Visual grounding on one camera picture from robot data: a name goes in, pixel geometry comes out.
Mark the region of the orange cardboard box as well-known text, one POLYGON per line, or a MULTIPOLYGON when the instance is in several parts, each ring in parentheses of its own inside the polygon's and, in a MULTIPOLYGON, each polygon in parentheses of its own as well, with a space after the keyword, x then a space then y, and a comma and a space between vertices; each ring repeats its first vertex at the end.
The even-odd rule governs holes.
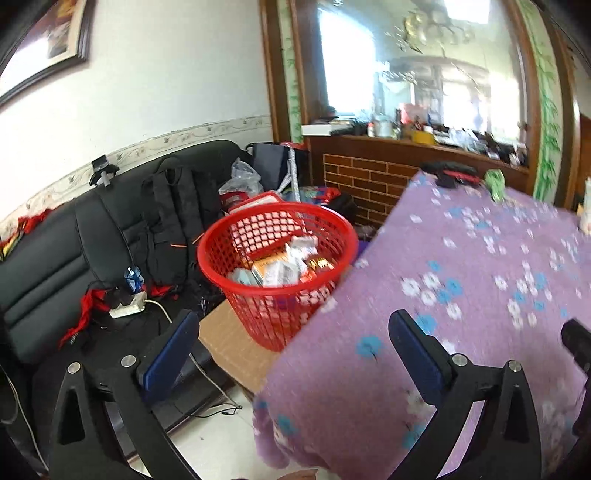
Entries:
POLYGON ((260 285, 264 287, 280 286, 280 267, 287 261, 286 254, 276 254, 257 260, 252 264, 252 273, 256 275, 260 285))

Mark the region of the wooden brick-pattern counter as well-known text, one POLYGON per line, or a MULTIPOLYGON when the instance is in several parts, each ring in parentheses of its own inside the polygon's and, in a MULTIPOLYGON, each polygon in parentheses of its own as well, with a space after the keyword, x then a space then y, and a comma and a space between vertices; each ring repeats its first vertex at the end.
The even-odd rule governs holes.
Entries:
POLYGON ((501 169, 509 187, 530 194, 533 175, 525 167, 441 146, 367 136, 311 136, 311 181, 338 188, 356 205, 355 225, 381 226, 397 205, 408 183, 426 163, 451 161, 475 168, 479 175, 501 169))

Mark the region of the white power strip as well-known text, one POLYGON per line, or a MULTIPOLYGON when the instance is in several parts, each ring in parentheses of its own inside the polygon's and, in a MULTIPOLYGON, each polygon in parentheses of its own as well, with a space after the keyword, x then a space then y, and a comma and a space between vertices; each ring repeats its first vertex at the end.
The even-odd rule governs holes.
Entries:
POLYGON ((119 319, 139 314, 145 309, 146 300, 147 293, 145 291, 138 292, 133 295, 129 304, 119 304, 117 307, 110 309, 109 315, 112 319, 119 319))

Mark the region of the red snack packet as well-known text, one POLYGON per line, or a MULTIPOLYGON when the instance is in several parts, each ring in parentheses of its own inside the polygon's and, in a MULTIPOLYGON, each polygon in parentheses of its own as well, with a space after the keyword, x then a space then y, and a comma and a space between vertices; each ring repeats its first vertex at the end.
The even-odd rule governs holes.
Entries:
POLYGON ((335 265, 332 264, 332 261, 322 257, 322 255, 311 255, 304 260, 304 264, 307 265, 308 270, 314 272, 325 272, 335 268, 335 265))

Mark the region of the brown cardboard box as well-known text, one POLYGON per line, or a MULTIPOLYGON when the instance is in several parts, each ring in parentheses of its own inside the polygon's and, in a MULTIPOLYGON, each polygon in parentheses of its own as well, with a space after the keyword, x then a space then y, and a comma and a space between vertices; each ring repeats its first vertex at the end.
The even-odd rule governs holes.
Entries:
POLYGON ((246 332, 228 301, 199 322, 198 339, 217 366, 253 398, 266 385, 280 354, 263 348, 246 332))

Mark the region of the black leather sofa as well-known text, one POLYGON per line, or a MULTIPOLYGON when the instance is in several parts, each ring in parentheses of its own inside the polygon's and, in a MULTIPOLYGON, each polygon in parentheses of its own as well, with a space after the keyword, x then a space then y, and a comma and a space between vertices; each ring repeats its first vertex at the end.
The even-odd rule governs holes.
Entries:
POLYGON ((123 285, 127 269, 139 268, 144 180, 189 166, 211 174, 219 189, 232 163, 245 156, 229 140, 205 142, 135 167, 51 211, 1 264, 1 330, 14 356, 42 362, 78 327, 88 291, 123 285))

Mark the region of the white red-framed board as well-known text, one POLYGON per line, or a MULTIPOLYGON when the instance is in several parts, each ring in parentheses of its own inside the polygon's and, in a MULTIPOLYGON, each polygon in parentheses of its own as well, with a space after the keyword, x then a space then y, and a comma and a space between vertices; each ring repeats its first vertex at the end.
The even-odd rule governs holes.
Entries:
POLYGON ((280 198, 279 195, 276 194, 276 192, 273 191, 267 191, 267 192, 263 192, 255 197, 249 198, 249 200, 245 200, 240 204, 237 204, 235 206, 232 206, 228 213, 235 213, 238 211, 242 211, 245 210, 247 208, 252 208, 255 206, 259 206, 259 205, 264 205, 264 204, 270 204, 270 203, 280 203, 283 202, 283 199, 280 198))

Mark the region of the red plastic mesh basket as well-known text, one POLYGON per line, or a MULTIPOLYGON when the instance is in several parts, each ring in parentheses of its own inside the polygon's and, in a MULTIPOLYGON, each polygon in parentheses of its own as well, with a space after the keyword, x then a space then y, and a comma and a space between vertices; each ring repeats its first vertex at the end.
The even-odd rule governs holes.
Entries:
POLYGON ((310 322, 356 259, 345 217, 298 202, 249 202, 199 239, 197 261, 249 336, 279 352, 310 322))

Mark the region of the framed wall picture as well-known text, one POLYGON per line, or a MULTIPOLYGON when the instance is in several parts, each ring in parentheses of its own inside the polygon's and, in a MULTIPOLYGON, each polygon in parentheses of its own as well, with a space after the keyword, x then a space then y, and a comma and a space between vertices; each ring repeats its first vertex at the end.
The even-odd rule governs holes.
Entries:
POLYGON ((38 82, 88 60, 95 1, 53 1, 1 70, 1 106, 38 82))

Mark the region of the black red tool on table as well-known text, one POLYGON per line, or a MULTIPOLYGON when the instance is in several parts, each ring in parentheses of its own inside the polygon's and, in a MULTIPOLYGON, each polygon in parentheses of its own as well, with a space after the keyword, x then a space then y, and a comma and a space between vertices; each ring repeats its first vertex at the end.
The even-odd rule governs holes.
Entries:
POLYGON ((439 187, 455 189, 459 185, 479 187, 482 183, 478 171, 468 165, 449 161, 425 162, 421 170, 436 177, 439 187))

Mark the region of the green crumpled cloth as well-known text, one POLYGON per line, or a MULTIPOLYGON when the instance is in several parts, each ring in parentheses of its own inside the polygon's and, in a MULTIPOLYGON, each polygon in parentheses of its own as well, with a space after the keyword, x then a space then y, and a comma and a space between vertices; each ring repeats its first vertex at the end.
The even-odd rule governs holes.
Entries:
POLYGON ((505 176, 500 169, 490 169, 486 172, 484 183, 495 203, 505 201, 505 176))

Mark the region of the black backpack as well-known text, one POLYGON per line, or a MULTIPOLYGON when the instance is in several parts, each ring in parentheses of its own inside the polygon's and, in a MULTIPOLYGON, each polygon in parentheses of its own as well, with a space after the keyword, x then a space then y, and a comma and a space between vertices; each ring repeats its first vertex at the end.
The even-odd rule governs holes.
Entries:
POLYGON ((211 174, 189 166, 149 176, 140 189, 145 224, 137 266, 151 288, 181 287, 204 279, 197 244, 222 216, 211 174))

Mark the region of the white cartoon paper cup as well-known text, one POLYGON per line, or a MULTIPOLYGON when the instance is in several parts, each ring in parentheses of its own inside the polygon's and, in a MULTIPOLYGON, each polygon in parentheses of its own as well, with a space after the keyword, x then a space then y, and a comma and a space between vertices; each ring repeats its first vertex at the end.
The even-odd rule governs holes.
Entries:
POLYGON ((581 207, 580 231, 587 236, 591 235, 591 178, 588 177, 585 182, 585 196, 581 207))

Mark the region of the clear plastic bag on sofa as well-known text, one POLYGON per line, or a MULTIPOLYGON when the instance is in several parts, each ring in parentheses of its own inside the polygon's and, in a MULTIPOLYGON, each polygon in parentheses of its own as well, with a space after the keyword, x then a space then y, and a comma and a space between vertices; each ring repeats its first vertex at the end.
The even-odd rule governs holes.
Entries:
POLYGON ((221 195, 235 192, 243 192, 249 197, 255 197, 263 193, 263 185, 260 183, 262 177, 249 163, 236 159, 231 165, 230 179, 219 189, 221 195))

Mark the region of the purple floral tablecloth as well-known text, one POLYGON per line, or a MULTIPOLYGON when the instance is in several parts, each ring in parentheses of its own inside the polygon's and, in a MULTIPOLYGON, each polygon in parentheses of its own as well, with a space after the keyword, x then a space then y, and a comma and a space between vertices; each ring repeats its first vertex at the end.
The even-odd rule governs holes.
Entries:
POLYGON ((332 296, 287 345, 253 402, 263 462, 384 479, 433 415, 390 341, 407 311, 450 353, 522 364, 540 426, 542 469, 574 445, 584 373, 563 346, 590 321, 590 239, 569 211, 509 190, 410 182, 332 296))

